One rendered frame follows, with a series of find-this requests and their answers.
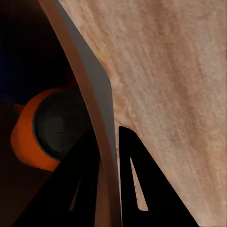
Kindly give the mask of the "can of soda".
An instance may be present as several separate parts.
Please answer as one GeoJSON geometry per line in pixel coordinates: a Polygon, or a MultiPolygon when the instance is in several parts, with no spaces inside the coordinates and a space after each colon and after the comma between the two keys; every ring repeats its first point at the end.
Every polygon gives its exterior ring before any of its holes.
{"type": "MultiPolygon", "coordinates": [[[[72,69],[69,70],[69,71],[70,71],[70,87],[69,87],[69,88],[70,88],[70,89],[74,89],[74,90],[76,90],[76,91],[80,91],[78,82],[77,82],[77,80],[76,80],[76,78],[75,78],[75,75],[74,75],[72,69]]],[[[21,115],[23,109],[25,108],[25,105],[11,104],[11,108],[12,108],[12,110],[13,110],[15,116],[16,116],[17,118],[19,118],[19,116],[21,115]]]]}
{"type": "Polygon", "coordinates": [[[51,88],[70,87],[64,59],[0,14],[0,103],[26,105],[51,88]]]}
{"type": "Polygon", "coordinates": [[[20,161],[52,172],[91,128],[93,124],[81,92],[51,88],[25,105],[15,121],[10,142],[20,161]]]}

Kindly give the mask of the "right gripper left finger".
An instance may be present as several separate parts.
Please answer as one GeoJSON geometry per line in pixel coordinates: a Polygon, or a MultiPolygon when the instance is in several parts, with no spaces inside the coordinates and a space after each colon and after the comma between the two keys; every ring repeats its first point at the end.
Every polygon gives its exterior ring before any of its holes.
{"type": "Polygon", "coordinates": [[[11,227],[94,227],[100,151],[86,130],[11,227]],[[69,211],[76,189],[74,209],[69,211]]]}

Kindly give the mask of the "trash can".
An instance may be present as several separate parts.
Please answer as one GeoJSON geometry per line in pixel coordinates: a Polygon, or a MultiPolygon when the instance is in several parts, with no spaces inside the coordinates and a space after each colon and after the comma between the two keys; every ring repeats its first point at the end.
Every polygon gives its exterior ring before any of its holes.
{"type": "MultiPolygon", "coordinates": [[[[73,71],[100,151],[94,227],[122,227],[113,90],[104,67],[59,0],[0,0],[0,14],[59,54],[73,71]]],[[[54,170],[20,161],[10,137],[17,118],[0,103],[0,227],[11,227],[54,170]]],[[[74,209],[79,184],[69,211],[74,209]]]]}

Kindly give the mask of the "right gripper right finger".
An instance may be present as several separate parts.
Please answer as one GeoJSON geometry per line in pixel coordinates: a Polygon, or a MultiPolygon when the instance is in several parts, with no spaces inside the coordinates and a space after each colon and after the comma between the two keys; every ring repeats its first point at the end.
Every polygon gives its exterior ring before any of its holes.
{"type": "Polygon", "coordinates": [[[199,227],[135,131],[119,127],[122,227],[199,227]],[[131,161],[148,207],[138,208],[131,161]]]}

